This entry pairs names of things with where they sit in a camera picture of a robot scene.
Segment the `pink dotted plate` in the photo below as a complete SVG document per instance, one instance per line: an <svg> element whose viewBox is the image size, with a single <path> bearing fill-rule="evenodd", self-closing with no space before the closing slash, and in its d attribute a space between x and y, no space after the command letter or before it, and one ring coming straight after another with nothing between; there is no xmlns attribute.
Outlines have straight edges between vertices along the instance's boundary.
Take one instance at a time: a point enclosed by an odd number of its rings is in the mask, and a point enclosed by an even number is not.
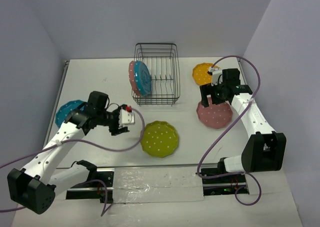
<svg viewBox="0 0 320 227"><path fill-rule="evenodd" d="M196 114L202 124L212 129L227 127L233 118L232 108L227 102L212 104L211 98L208 107L204 107L201 102L197 104Z"/></svg>
<svg viewBox="0 0 320 227"><path fill-rule="evenodd" d="M135 61L132 60L130 63L129 63L129 66L128 66L128 77L129 77L129 83L131 85L131 88L132 88L132 91L137 95L137 96L141 96L138 88L137 88L137 84L136 84L136 81L135 81L135 72L134 72L134 67L135 67Z"/></svg>

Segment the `green dotted plate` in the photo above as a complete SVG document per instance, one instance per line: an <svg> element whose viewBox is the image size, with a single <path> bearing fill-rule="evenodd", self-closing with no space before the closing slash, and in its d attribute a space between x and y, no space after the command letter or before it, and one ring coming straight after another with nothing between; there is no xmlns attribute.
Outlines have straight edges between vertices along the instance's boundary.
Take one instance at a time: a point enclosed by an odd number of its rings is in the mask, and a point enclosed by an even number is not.
<svg viewBox="0 0 320 227"><path fill-rule="evenodd" d="M154 158L172 155L179 146L179 134L176 128L166 121L153 121L145 126L140 141L142 150Z"/></svg>

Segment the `blue dotted plate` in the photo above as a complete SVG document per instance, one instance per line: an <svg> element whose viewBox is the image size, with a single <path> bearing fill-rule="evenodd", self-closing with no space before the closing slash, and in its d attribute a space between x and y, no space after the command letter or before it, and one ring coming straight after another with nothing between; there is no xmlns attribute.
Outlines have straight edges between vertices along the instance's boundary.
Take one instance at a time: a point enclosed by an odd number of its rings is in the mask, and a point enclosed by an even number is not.
<svg viewBox="0 0 320 227"><path fill-rule="evenodd" d="M74 109L80 107L81 110L84 109L84 101L82 100L71 100L65 104L63 104L56 112L55 114L55 125L60 128L62 123L64 122L65 118L68 116L68 114L73 111Z"/></svg>
<svg viewBox="0 0 320 227"><path fill-rule="evenodd" d="M134 64L134 80L141 96L148 96L152 91L152 78L147 65L137 60Z"/></svg>

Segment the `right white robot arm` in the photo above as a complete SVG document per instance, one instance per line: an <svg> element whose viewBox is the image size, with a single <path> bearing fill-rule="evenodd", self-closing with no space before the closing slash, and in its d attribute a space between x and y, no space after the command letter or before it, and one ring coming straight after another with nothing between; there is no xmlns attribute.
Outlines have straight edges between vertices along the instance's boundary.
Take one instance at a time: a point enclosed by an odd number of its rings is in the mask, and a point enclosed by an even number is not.
<svg viewBox="0 0 320 227"><path fill-rule="evenodd" d="M241 84L240 71L236 68L218 69L209 67L211 83L200 86L201 104L228 102L238 113L248 135L248 141L238 156L226 157L223 167L217 170L220 181L227 183L236 172L270 172L282 168L287 139L276 132L267 122L257 103L254 93L247 84Z"/></svg>

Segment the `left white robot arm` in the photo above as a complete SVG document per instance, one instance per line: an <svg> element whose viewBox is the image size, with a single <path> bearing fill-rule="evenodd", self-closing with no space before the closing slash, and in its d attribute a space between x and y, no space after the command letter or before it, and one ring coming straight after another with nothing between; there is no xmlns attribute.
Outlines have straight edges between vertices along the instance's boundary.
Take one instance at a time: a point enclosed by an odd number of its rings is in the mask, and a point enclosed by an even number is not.
<svg viewBox="0 0 320 227"><path fill-rule="evenodd" d="M73 146L95 127L108 127L112 136L129 132L128 125L135 122L131 106L122 104L108 111L108 101L107 94L93 91L86 102L69 109L46 146L33 154L30 162L21 169L14 168L7 175L12 201L40 215L60 193L78 184L90 187L97 182L97 166L86 160L75 161L59 174L54 172Z"/></svg>

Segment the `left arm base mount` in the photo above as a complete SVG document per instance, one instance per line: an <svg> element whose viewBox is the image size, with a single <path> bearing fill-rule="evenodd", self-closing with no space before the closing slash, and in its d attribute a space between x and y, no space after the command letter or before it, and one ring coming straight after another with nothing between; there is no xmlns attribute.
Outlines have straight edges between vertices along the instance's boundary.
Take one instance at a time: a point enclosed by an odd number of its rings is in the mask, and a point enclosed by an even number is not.
<svg viewBox="0 0 320 227"><path fill-rule="evenodd" d="M82 183L68 189L65 194L66 200L99 200L101 204L105 202L113 203L113 180L114 168L98 168L96 179L105 183L106 188L100 182Z"/></svg>

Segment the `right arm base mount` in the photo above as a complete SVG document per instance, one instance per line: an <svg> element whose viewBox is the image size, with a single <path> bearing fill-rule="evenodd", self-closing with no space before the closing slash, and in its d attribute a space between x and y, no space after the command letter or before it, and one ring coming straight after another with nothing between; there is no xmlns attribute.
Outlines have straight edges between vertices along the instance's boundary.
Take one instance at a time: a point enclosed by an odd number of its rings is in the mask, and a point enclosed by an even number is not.
<svg viewBox="0 0 320 227"><path fill-rule="evenodd" d="M241 174L224 177L202 179L204 196L234 195L239 189L239 194L248 194L247 181Z"/></svg>

